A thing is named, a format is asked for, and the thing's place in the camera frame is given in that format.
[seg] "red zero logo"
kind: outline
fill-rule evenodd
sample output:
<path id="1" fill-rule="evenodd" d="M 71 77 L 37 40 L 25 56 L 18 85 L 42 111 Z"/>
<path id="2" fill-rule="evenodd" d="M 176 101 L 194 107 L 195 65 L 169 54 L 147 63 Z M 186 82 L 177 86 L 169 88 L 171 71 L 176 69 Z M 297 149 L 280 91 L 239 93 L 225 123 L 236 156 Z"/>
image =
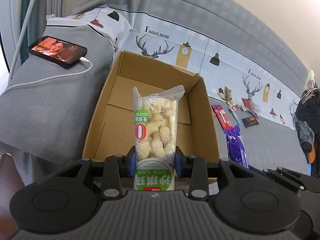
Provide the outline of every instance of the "red zero logo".
<path id="1" fill-rule="evenodd" d="M 143 140 L 146 137 L 147 128 L 143 123 L 137 123 L 136 125 L 136 139 Z"/>

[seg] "metal screw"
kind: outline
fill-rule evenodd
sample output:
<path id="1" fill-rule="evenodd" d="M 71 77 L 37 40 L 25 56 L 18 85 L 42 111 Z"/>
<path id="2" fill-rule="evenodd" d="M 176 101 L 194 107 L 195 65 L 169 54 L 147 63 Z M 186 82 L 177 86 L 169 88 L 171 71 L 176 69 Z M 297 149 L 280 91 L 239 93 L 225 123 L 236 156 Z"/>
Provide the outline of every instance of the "metal screw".
<path id="1" fill-rule="evenodd" d="M 191 192 L 191 195 L 196 198 L 203 198 L 207 195 L 207 193 L 202 189 L 195 189 Z"/>
<path id="2" fill-rule="evenodd" d="M 106 196 L 106 197 L 116 197 L 120 194 L 119 190 L 115 189 L 115 188 L 109 188 L 109 189 L 106 189 L 103 194 Z"/>

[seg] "purple snack package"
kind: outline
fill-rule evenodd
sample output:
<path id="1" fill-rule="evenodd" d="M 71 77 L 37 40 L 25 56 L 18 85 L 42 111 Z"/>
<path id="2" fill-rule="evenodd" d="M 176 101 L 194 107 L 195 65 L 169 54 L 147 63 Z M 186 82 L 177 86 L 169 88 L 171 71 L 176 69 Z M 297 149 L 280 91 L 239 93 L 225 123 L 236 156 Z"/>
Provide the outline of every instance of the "purple snack package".
<path id="1" fill-rule="evenodd" d="M 243 145 L 242 136 L 240 135 L 240 127 L 236 125 L 233 129 L 223 130 L 227 138 L 228 155 L 229 158 L 241 164 L 242 166 L 249 168 L 247 155 Z"/>

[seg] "white cable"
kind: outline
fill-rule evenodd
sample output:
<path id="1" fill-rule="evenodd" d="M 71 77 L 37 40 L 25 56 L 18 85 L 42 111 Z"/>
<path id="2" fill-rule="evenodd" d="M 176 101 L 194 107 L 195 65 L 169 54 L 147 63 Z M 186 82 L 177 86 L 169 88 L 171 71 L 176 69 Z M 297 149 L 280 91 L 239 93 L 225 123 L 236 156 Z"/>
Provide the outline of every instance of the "white cable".
<path id="1" fill-rule="evenodd" d="M 21 46 L 22 46 L 24 35 L 26 34 L 26 30 L 27 30 L 27 27 L 28 27 L 28 22 L 29 22 L 30 15 L 31 15 L 31 12 L 32 12 L 32 8 L 33 8 L 33 5 L 35 4 L 35 1 L 36 0 L 30 0 L 29 5 L 28 5 L 26 16 L 24 18 L 23 25 L 22 25 L 22 28 L 21 28 L 21 32 L 20 32 L 20 35 L 19 35 L 17 47 L 16 47 L 16 50 L 15 50 L 13 58 L 12 58 L 12 63 L 11 63 L 10 72 L 9 72 L 8 84 L 12 80 L 14 68 L 15 68 L 16 63 L 17 63 L 18 55 L 20 53 L 20 49 L 21 49 Z"/>
<path id="2" fill-rule="evenodd" d="M 92 68 L 92 62 L 91 62 L 90 60 L 87 60 L 85 57 L 81 57 L 80 60 L 81 60 L 81 61 L 84 61 L 84 62 L 89 62 L 89 63 L 90 63 L 90 67 L 89 67 L 88 69 L 86 69 L 86 70 L 84 70 L 84 71 L 81 71 L 81 72 L 78 72 L 78 73 L 70 73 L 70 74 L 57 75 L 57 76 L 52 76 L 52 77 L 43 78 L 43 79 L 40 79 L 40 80 L 37 80 L 37 81 L 32 81 L 32 82 L 27 82 L 27 83 L 16 84 L 16 85 L 13 85 L 13 86 L 11 86 L 11 87 L 8 87 L 8 88 L 0 95 L 0 97 L 2 97 L 3 94 L 6 93 L 8 90 L 11 90 L 11 89 L 16 88 L 16 87 L 38 84 L 38 83 L 40 83 L 40 82 L 42 82 L 42 81 L 47 81 L 47 80 L 54 79 L 54 78 L 68 77 L 68 76 L 76 76 L 76 75 L 81 75 L 81 74 L 84 74 L 84 73 L 88 72 L 88 71 Z"/>

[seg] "smartphone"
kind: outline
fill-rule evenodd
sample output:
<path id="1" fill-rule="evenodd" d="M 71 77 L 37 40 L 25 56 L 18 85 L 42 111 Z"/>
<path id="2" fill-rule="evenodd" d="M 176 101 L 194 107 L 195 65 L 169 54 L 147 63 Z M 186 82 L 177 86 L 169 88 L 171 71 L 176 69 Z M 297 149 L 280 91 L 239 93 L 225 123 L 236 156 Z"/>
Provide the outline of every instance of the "smartphone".
<path id="1" fill-rule="evenodd" d="M 50 36 L 44 36 L 28 47 L 28 52 L 35 56 L 69 68 L 87 54 L 87 48 Z"/>

